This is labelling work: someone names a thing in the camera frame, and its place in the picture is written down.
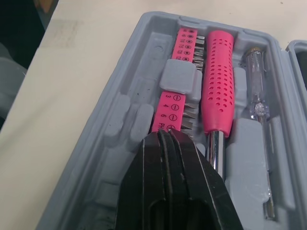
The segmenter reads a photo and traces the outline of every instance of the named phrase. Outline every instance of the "flathead bit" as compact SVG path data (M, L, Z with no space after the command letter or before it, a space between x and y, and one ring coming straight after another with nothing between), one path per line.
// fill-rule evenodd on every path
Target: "flathead bit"
M204 40L196 39L196 44L203 46L205 44Z
M193 123L189 121L182 120L181 129L192 129Z
M196 119L197 118L197 114L192 113L192 112L188 112L188 111L184 111L183 112L183 117Z
M196 36L196 38L197 38L197 39L200 39L200 40L205 40L205 36L200 36L200 35L198 35L198 36Z
M193 104L193 103L185 103L184 104L185 108L189 108L189 109L198 109L198 104Z

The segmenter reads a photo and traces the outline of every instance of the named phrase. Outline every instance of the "table surface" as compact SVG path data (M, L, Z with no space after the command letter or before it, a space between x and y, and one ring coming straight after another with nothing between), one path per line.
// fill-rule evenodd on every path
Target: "table surface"
M144 12L264 31L286 48L307 39L306 9L305 0L59 0L0 133L0 230L35 229Z

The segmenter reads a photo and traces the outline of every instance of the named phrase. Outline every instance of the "perforated handle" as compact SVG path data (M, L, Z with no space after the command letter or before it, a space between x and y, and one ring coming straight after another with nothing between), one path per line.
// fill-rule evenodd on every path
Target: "perforated handle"
M222 131L229 136L235 111L232 51L234 37L224 31L207 36L207 61L204 73L201 112L204 131Z

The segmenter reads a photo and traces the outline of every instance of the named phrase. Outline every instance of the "tool case compartment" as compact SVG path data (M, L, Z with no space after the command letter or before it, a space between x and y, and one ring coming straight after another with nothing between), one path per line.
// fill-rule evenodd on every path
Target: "tool case compartment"
M191 102L200 100L199 70L181 65L183 61L169 64L180 27L197 29L205 37L210 31L223 30L235 38L232 55L235 117L226 143L225 185L243 227L247 230L307 228L307 93L301 87L299 66L294 63L295 46L290 44L284 51L273 37L262 32L149 12L140 18L110 76L37 230L114 227L120 182L139 143L150 131L161 87L165 86L161 84L165 71L173 79L178 75L176 68L183 68L187 78L181 80L187 82L179 84L178 91L192 92L187 93ZM249 86L243 56L253 46L265 53L270 108L266 136L271 143L268 150L275 220L267 220L263 215L263 203L269 197L263 133L261 124L250 119L248 108ZM205 154L207 140L201 116L189 121L193 129L188 133Z

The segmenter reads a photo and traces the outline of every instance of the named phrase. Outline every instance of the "gray plastic tray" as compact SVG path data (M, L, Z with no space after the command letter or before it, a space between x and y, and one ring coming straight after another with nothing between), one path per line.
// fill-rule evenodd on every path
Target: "gray plastic tray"
M300 80L291 66L291 50L289 56L273 37L262 32L149 12L141 17L88 119L37 230L113 228L120 182L138 144L149 132L162 89L171 87L176 67L183 68L189 75L187 79L193 81L178 84L177 91L199 102L198 70L181 61L167 61L182 26L196 28L203 36L213 30L224 30L235 38L232 59L236 108L231 137L227 141L225 184L242 225L247 230L307 229L304 113L307 96L299 90ZM252 46L265 50L271 112L267 136L272 143L269 155L275 221L265 220L263 215L262 204L268 199L263 134L260 123L249 118L247 108L249 90L242 57ZM206 137L201 119L190 121L193 122L190 135L205 153Z

